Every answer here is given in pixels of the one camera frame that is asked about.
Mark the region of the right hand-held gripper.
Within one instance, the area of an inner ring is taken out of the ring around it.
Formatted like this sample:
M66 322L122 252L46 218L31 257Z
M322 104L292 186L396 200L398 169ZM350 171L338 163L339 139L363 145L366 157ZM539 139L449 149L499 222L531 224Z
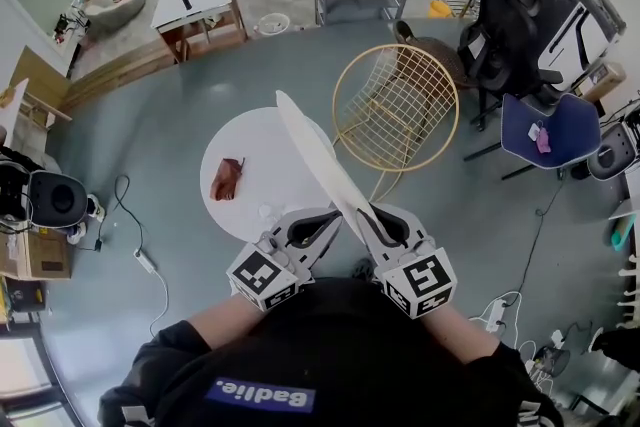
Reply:
M375 204L374 213L386 231L385 238L361 209L356 211L356 223L376 263L375 276L383 293L412 319L447 304L457 278L446 251L436 246L412 213L390 204Z

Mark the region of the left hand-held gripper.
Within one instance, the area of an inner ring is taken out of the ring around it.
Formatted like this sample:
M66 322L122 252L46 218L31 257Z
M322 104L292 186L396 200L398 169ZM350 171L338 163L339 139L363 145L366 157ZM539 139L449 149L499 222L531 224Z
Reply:
M332 208L285 214L240 251L226 271L230 285L261 311L292 297L311 280L311 268L340 231L342 221L334 219L342 216Z

